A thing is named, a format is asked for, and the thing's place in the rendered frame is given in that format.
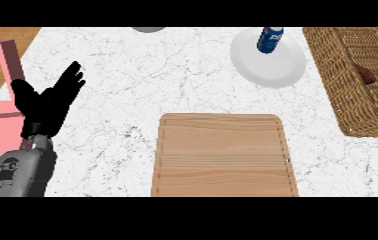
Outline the grey round object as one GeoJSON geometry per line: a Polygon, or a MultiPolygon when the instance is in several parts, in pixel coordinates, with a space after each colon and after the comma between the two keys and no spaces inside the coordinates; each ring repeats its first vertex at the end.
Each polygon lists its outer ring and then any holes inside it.
{"type": "Polygon", "coordinates": [[[162,31],[166,27],[132,27],[141,33],[154,33],[162,31]]]}

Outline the wooden cutting board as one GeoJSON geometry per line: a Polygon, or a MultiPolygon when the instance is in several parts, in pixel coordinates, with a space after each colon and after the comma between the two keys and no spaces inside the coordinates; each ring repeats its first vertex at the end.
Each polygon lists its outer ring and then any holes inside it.
{"type": "Polygon", "coordinates": [[[296,197],[299,190],[280,117],[165,114],[151,194],[296,197]]]}

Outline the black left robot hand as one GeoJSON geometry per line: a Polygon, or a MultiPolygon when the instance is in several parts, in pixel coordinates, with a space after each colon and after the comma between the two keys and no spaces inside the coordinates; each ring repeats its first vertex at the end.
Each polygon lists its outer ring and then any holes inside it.
{"type": "Polygon", "coordinates": [[[55,137],[67,118],[70,106],[77,98],[80,89],[86,84],[83,80],[82,65],[72,63],[54,87],[43,93],[26,80],[12,81],[11,87],[15,94],[15,106],[23,113],[24,126],[21,137],[29,140],[36,135],[55,137]]]}

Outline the blue soda can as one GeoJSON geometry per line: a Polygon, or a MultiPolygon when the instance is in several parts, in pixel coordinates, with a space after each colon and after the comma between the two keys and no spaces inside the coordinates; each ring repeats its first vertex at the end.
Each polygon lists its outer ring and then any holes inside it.
{"type": "Polygon", "coordinates": [[[280,40],[284,35],[283,27],[266,27],[262,31],[259,41],[258,41],[258,49],[262,53],[269,54],[274,52],[280,40]]]}

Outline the brown sweet potato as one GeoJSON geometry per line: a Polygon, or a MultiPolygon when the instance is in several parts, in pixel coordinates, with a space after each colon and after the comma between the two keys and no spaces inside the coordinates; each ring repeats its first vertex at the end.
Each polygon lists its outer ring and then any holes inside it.
{"type": "Polygon", "coordinates": [[[364,83],[367,85],[374,84],[377,82],[377,77],[374,75],[374,73],[361,65],[357,66],[364,83]]]}

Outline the white round plate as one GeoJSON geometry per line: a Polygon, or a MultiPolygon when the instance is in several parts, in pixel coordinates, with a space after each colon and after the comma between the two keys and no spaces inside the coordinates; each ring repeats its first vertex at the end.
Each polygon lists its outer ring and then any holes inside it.
{"type": "Polygon", "coordinates": [[[272,53],[258,49],[263,28],[250,28],[235,37],[231,44],[232,64],[244,78],[271,88],[294,85],[306,71],[305,51],[296,40],[284,35],[272,53]]]}

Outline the pink placemat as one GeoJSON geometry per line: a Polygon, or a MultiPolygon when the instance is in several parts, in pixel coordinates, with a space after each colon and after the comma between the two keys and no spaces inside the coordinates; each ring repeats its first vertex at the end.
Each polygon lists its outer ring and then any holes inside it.
{"type": "Polygon", "coordinates": [[[24,142],[21,138],[24,117],[15,106],[15,94],[11,84],[5,86],[10,90],[11,100],[0,101],[0,156],[8,151],[18,150],[24,142]]]}

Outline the brown wicker basket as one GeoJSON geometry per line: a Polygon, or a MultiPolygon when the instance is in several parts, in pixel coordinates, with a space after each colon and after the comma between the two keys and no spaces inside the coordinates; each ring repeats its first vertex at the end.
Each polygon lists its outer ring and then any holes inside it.
{"type": "Polygon", "coordinates": [[[305,27],[339,127],[346,136],[378,137],[378,27],[305,27]],[[364,83],[357,66],[376,75],[364,83]]]}

